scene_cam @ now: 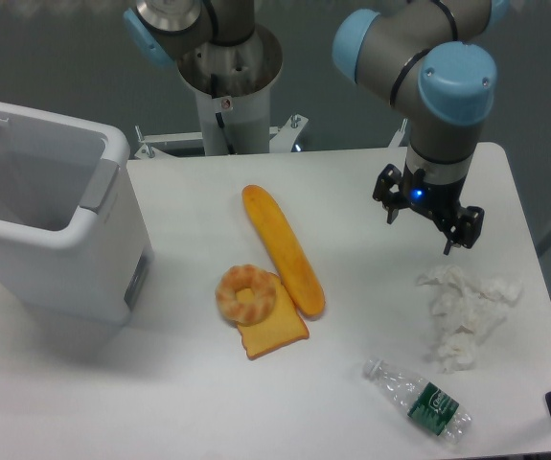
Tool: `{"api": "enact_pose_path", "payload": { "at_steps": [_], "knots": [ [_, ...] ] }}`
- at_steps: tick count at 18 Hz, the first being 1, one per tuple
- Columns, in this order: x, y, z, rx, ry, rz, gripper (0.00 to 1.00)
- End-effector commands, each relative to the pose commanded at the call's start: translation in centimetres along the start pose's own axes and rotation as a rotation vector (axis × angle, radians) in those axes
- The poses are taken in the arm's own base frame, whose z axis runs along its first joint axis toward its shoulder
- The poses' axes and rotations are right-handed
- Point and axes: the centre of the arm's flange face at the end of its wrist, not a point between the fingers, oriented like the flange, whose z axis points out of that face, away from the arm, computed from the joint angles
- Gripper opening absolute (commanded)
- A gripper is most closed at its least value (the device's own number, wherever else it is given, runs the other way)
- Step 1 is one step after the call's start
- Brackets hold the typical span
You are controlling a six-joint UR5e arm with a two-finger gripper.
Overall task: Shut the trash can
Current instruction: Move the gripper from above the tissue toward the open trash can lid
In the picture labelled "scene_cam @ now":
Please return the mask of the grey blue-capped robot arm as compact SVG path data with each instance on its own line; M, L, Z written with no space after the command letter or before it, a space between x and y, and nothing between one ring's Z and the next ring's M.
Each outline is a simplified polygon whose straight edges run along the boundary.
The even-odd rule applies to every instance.
M393 15L359 10L339 26L338 71L386 101L411 125L402 169L387 166L373 197L394 219L402 209L432 220L448 247L472 247L484 212L460 195L494 103L493 58L473 39L500 20L505 1L411 1ZM137 1L126 10L142 54L175 66L196 96L209 155L269 147L267 101L283 54L250 1Z

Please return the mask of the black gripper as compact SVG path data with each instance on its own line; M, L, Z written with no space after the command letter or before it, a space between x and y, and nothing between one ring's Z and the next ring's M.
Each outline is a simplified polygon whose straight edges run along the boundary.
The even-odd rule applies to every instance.
M387 164L378 175L373 200L380 202L387 212L387 223L394 222L399 210L411 209L446 232L445 255L453 247L471 249L481 235L485 212L478 206L460 205L466 177L438 185L426 182L423 170L418 170L418 173L411 173L407 167L401 172L394 165Z

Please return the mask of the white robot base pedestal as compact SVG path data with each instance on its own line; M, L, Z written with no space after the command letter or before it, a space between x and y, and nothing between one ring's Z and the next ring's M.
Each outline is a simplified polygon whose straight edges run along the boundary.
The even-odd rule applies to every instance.
M241 44L207 42L177 62L195 94L207 156L269 151L271 87L282 67L278 39L260 24Z

